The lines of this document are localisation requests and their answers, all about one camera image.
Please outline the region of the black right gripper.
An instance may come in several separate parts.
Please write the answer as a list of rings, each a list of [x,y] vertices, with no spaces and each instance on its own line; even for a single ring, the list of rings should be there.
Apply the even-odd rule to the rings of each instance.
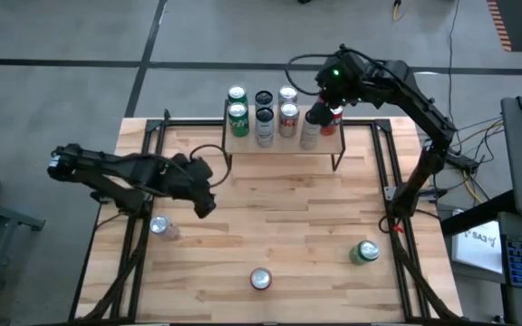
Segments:
[[[371,60],[354,49],[341,47],[329,56],[315,76],[318,86],[312,119],[322,127],[334,119],[333,109],[360,102],[372,102],[372,86],[367,72]]]

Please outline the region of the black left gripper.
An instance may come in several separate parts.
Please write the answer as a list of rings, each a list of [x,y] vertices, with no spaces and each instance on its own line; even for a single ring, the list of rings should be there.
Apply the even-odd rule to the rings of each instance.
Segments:
[[[178,153],[171,158],[165,172],[166,194],[172,199],[191,201],[198,218],[205,218],[217,207],[208,182],[212,176],[203,158],[188,158]]]

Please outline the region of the red Fanta can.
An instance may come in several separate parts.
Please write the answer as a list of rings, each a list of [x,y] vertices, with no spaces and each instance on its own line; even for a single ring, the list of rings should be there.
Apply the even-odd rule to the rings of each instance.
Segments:
[[[265,267],[257,267],[251,272],[249,281],[254,289],[263,291],[271,286],[273,276]]]
[[[327,126],[321,127],[320,129],[320,133],[323,136],[332,136],[337,131],[343,117],[343,106],[331,109],[331,112],[333,114],[333,119]]]

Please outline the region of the silver beverage can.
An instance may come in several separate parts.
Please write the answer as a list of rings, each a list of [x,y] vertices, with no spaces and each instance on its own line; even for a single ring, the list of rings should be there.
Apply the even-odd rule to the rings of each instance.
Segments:
[[[296,134],[299,114],[295,103],[286,102],[280,107],[278,132],[282,137],[291,138]]]
[[[176,240],[179,238],[179,228],[167,216],[155,216],[150,220],[150,231],[162,238]]]

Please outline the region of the silver Diet Coke can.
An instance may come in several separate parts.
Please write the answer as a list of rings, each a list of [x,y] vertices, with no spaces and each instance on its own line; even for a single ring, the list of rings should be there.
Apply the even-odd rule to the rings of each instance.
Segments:
[[[285,103],[297,103],[298,93],[297,90],[290,85],[284,85],[278,92],[278,104],[283,105]]]

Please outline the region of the white Celsius Tropical Vibe can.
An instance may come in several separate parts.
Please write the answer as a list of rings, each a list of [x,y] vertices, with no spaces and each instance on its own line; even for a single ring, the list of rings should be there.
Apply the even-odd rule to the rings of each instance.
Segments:
[[[321,126],[317,119],[311,111],[308,111],[303,118],[300,134],[299,146],[301,149],[310,150],[315,148],[320,128]]]

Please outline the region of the green Sprite can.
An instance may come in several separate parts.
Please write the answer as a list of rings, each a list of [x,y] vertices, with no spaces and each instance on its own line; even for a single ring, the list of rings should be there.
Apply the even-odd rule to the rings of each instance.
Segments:
[[[244,103],[235,102],[228,106],[228,122],[235,137],[245,137],[249,132],[248,107]]]
[[[241,85],[233,85],[227,91],[227,101],[229,104],[242,103],[248,106],[247,91]]]
[[[353,246],[348,254],[351,263],[356,265],[374,262],[379,258],[379,256],[379,246],[370,240],[363,240],[359,244]]]

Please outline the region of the slim Celsius can black lid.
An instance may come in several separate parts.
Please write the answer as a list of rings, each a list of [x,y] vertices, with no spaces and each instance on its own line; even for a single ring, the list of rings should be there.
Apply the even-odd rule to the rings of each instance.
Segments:
[[[255,95],[256,110],[273,107],[274,96],[270,91],[262,90]]]

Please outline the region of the silver Celsius Arctic Vibe can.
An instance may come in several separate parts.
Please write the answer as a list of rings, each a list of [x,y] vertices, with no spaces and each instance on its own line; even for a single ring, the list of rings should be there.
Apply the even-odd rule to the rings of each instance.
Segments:
[[[261,148],[269,148],[274,142],[275,114],[269,107],[256,111],[256,143]]]

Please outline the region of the black power strip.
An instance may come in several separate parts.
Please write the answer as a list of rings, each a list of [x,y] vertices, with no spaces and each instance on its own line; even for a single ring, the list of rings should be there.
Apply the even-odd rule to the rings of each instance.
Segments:
[[[475,174],[480,166],[476,160],[464,155],[455,156],[448,153],[445,160],[449,165],[470,175]]]

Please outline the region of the black desk support beam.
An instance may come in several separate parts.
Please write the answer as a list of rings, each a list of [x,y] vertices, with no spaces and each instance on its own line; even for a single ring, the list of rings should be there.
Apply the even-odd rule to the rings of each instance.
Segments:
[[[441,221],[441,231],[445,236],[457,235],[476,226],[496,220],[500,212],[517,212],[512,190],[493,197],[489,201],[464,211],[463,213],[459,213]]]

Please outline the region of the white paper sign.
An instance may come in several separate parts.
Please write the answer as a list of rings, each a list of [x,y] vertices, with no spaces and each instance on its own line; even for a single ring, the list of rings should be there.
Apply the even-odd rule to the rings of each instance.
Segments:
[[[491,221],[454,235],[451,258],[493,273],[503,273],[499,224]]]

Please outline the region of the black aluminium table frame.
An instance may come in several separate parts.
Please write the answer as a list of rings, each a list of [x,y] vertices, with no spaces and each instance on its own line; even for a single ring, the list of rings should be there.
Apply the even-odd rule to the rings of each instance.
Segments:
[[[234,155],[223,118],[121,123],[116,153],[200,156],[214,170],[216,209],[198,218],[188,201],[154,198],[149,214],[101,207],[69,321],[76,326],[254,324],[431,325],[455,321],[459,297],[440,223],[430,206],[396,224],[386,189],[409,177],[420,150],[412,120],[347,118],[346,149],[328,155]],[[150,231],[167,216],[168,240]],[[370,240],[379,258],[356,265]],[[251,286],[257,267],[272,276]]]

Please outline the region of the wooden shelf black metal frame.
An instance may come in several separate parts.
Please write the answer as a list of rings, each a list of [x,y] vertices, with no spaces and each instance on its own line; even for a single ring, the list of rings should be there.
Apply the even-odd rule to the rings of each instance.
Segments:
[[[296,134],[292,138],[282,137],[277,131],[278,118],[275,118],[273,145],[268,148],[261,148],[256,143],[255,107],[249,107],[249,133],[245,137],[237,137],[232,134],[230,120],[228,118],[228,109],[229,102],[225,100],[221,144],[223,150],[227,153],[226,162],[228,165],[232,164],[234,155],[328,155],[331,157],[333,172],[339,167],[346,149],[343,120],[340,121],[334,134],[325,136],[318,133],[315,147],[312,149],[302,149],[300,147],[300,137],[303,117],[310,110],[309,106],[302,105],[300,106],[301,117],[298,121]]]

